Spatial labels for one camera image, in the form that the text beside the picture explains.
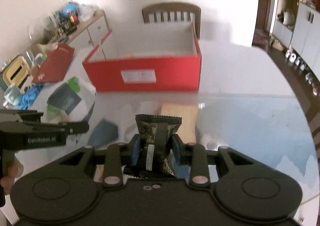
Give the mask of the person's hand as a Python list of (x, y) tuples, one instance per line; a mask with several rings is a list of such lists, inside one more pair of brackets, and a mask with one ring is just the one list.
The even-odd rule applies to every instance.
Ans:
[(1, 179), (4, 195), (8, 195), (11, 192), (15, 179), (22, 175), (23, 170), (24, 166), (15, 157), (12, 164), (8, 167), (7, 175)]

